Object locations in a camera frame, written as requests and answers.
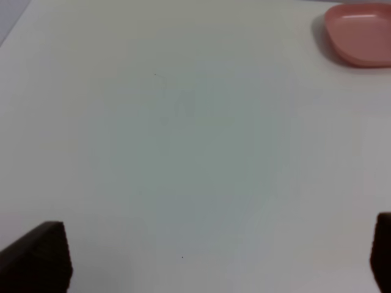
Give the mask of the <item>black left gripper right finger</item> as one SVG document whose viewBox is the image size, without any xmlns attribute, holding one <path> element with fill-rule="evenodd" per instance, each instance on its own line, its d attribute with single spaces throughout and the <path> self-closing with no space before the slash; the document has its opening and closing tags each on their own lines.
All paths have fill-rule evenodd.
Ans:
<svg viewBox="0 0 391 293">
<path fill-rule="evenodd" d="M 379 213 L 376 220 L 370 265 L 380 292 L 390 293 L 390 213 Z"/>
</svg>

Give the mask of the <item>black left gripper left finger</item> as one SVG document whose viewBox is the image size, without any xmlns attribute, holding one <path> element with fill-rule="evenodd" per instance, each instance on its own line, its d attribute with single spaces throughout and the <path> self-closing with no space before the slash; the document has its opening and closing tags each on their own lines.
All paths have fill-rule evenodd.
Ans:
<svg viewBox="0 0 391 293">
<path fill-rule="evenodd" d="M 63 222 L 43 222 L 1 250 L 1 292 L 67 292 L 72 275 Z"/>
</svg>

